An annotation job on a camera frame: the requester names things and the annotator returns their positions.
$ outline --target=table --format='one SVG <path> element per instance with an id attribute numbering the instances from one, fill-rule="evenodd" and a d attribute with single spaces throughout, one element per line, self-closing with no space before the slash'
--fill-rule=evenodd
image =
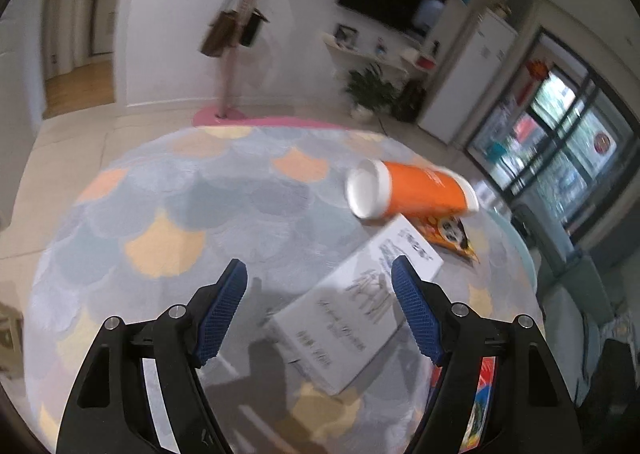
<path id="1" fill-rule="evenodd" d="M 377 230 L 362 225 L 344 198 L 346 171 L 362 157 L 426 163 L 375 133 L 229 126 L 166 135 L 102 171 L 64 218 L 34 280 L 25 379 L 39 436 L 54 446 L 104 319 L 155 319 L 238 257 L 249 287 L 220 355 L 200 370 L 234 451 L 402 452 L 430 372 L 406 325 L 335 398 L 284 363 L 264 328 Z M 528 313 L 542 323 L 507 237 L 486 213 L 464 222 L 479 262 L 438 249 L 445 264 L 435 281 L 483 317 Z M 152 366 L 145 370 L 156 409 L 158 381 Z M 154 410 L 154 418 L 162 444 L 171 446 L 166 415 Z"/>

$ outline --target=sliding glass door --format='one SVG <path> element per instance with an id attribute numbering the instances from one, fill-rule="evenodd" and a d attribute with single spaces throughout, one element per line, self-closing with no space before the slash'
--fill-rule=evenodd
<path id="1" fill-rule="evenodd" d="M 466 150 L 508 203 L 524 194 L 539 198 L 579 238 L 637 170 L 638 123 L 587 67 L 580 77 L 554 64 L 537 86 L 521 105 L 516 94 L 506 96 Z"/>

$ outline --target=scalloped pattern tablecloth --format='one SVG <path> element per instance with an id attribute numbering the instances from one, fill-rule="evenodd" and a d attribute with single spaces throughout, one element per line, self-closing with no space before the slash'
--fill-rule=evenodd
<path id="1" fill-rule="evenodd" d="M 34 280 L 24 342 L 39 435 L 55 445 L 104 319 L 155 319 L 238 257 L 249 287 L 220 355 L 200 370 L 234 451 L 403 452 L 430 373 L 406 325 L 335 398 L 284 363 L 263 328 L 377 230 L 344 198 L 345 174 L 363 157 L 426 162 L 375 133 L 229 126 L 172 133 L 102 171 L 63 219 Z M 484 317 L 529 313 L 542 323 L 508 238 L 485 213 L 464 222 L 479 262 L 439 250 L 445 264 L 435 281 Z M 157 379 L 148 383 L 157 408 Z M 154 418 L 162 443 L 175 448 L 166 415 Z"/>

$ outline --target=pink mat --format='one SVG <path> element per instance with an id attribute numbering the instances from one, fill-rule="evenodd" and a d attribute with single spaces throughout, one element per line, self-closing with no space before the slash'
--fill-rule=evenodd
<path id="1" fill-rule="evenodd" d="M 344 129 L 342 126 L 319 122 L 317 120 L 299 119 L 297 117 L 262 117 L 248 119 L 238 110 L 231 110 L 228 118 L 219 119 L 215 108 L 203 108 L 198 111 L 191 122 L 193 126 L 284 126 L 312 127 L 315 129 Z"/>

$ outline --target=metal screw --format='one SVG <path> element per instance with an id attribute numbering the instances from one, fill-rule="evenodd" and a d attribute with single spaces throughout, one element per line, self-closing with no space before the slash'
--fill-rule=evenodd
<path id="1" fill-rule="evenodd" d="M 518 317 L 518 324 L 520 324 L 523 328 L 532 328 L 533 319 L 529 315 L 520 315 Z"/>
<path id="2" fill-rule="evenodd" d="M 182 304 L 176 304 L 169 308 L 169 317 L 172 319 L 180 319 L 185 313 L 187 313 L 187 309 Z"/>
<path id="3" fill-rule="evenodd" d="M 118 324 L 120 324 L 120 319 L 118 319 L 118 317 L 109 317 L 104 321 L 104 327 L 106 329 L 116 329 Z"/>
<path id="4" fill-rule="evenodd" d="M 453 306 L 451 306 L 451 311 L 458 317 L 466 317 L 467 315 L 469 315 L 468 307 L 466 306 L 466 304 L 462 303 L 455 303 Z"/>

